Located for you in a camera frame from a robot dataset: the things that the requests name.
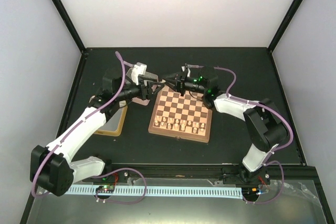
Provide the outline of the gold tin box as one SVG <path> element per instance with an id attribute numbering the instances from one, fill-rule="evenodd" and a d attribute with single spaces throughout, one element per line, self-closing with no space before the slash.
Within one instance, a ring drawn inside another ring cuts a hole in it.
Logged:
<path id="1" fill-rule="evenodd" d="M 106 136 L 120 136 L 124 125 L 125 116 L 127 113 L 127 103 L 122 101 L 119 103 L 120 109 L 114 114 L 114 116 L 101 128 L 95 131 L 97 135 Z"/>

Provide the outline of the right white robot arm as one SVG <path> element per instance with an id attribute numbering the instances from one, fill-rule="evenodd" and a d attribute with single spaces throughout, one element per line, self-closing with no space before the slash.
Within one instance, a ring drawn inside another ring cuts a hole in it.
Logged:
<path id="1" fill-rule="evenodd" d="M 231 95 L 228 90 L 222 91 L 218 85 L 218 67 L 198 67 L 197 77 L 191 77 L 192 68 L 193 65 L 185 65 L 180 72 L 166 75 L 163 80 L 181 95 L 188 91 L 202 94 L 202 102 L 208 109 L 246 123 L 251 147 L 242 160 L 238 176 L 244 184 L 252 183 L 270 156 L 292 143 L 291 126 L 269 99 L 251 101 Z"/>

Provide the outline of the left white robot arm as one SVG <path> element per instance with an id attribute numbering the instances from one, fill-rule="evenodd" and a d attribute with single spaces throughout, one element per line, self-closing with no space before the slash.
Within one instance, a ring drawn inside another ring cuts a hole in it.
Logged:
<path id="1" fill-rule="evenodd" d="M 73 161 L 75 154 L 99 128 L 104 126 L 119 110 L 121 101 L 134 98 L 149 100 L 164 87 L 156 78 L 143 74 L 137 81 L 114 71 L 107 71 L 102 79 L 100 91 L 93 96 L 77 121 L 47 146 L 37 145 L 31 152 L 31 193 L 37 196 L 41 187 L 55 196 L 65 194 L 72 184 L 90 177 L 108 181 L 113 174 L 111 166 L 104 160 L 90 156 Z"/>

